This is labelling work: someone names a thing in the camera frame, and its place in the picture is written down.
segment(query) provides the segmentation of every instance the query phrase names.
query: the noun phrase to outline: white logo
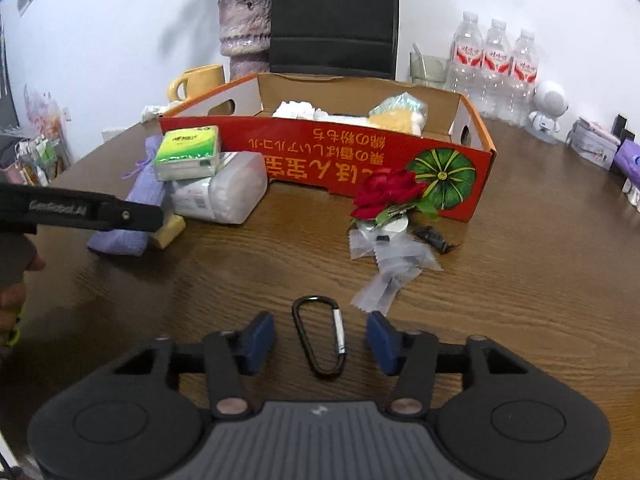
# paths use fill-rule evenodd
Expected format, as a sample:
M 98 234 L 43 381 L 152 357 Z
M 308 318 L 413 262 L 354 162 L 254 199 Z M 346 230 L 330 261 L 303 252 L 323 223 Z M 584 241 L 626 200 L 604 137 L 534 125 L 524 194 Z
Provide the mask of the white logo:
M 329 408 L 320 404 L 317 408 L 312 409 L 311 413 L 315 416 L 323 416 L 325 413 L 329 413 Z
M 85 205 L 62 205 L 56 204 L 55 202 L 38 202 L 37 200 L 31 200 L 31 202 L 29 202 L 29 211 L 86 216 L 87 208 Z

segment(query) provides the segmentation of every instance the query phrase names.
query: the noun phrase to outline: red rose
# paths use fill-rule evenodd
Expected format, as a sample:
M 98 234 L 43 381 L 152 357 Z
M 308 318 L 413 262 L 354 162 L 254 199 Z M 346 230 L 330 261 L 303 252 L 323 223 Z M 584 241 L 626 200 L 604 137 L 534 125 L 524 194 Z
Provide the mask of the red rose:
M 373 220 L 392 204 L 405 204 L 419 198 L 428 184 L 415 181 L 415 173 L 407 170 L 381 168 L 370 174 L 353 199 L 351 216 Z

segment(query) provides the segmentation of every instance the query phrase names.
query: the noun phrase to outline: gray ribbed panel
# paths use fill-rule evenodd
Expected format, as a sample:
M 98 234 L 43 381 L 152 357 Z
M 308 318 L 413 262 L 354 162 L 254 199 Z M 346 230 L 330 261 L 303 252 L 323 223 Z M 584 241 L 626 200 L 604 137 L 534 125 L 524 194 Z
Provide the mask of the gray ribbed panel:
M 216 426 L 170 480 L 470 480 L 419 424 L 373 402 L 267 402 L 254 418 Z

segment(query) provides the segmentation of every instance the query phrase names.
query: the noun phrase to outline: red box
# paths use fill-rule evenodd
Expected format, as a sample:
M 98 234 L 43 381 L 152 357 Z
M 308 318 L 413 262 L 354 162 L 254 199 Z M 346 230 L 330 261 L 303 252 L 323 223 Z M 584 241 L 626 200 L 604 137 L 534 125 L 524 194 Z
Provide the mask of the red box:
M 421 137 L 270 117 L 282 101 L 308 101 L 330 114 L 368 116 L 385 98 L 403 92 L 428 105 Z M 225 151 L 262 153 L 270 178 L 346 196 L 354 196 L 376 168 L 408 167 L 429 183 L 440 215 L 462 221 L 472 217 L 495 158 L 493 141 L 464 96 L 381 79 L 251 75 L 184 102 L 160 124 L 163 133 L 215 124 Z

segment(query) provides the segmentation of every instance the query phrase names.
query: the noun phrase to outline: black carabiner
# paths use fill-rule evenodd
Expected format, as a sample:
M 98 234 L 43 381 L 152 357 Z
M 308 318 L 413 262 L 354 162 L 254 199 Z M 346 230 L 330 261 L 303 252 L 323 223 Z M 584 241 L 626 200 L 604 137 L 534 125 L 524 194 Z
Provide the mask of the black carabiner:
M 309 342 L 308 337 L 306 336 L 305 327 L 300 319 L 300 307 L 305 303 L 324 303 L 331 307 L 332 313 L 334 314 L 334 328 L 335 328 L 335 343 L 336 343 L 336 353 L 337 353 L 337 361 L 335 367 L 331 370 L 325 370 L 318 365 L 316 361 L 316 357 L 314 356 L 314 351 L 311 348 L 311 343 Z M 342 373 L 342 369 L 344 368 L 344 360 L 347 354 L 347 347 L 345 345 L 344 339 L 344 326 L 342 325 L 342 314 L 340 312 L 340 307 L 331 298 L 326 296 L 303 296 L 302 298 L 298 298 L 291 305 L 291 314 L 293 315 L 293 322 L 296 324 L 296 329 L 298 330 L 298 336 L 300 337 L 300 342 L 302 343 L 302 348 L 306 354 L 306 360 L 309 361 L 309 366 L 311 367 L 311 371 L 318 377 L 319 379 L 331 379 L 337 377 Z

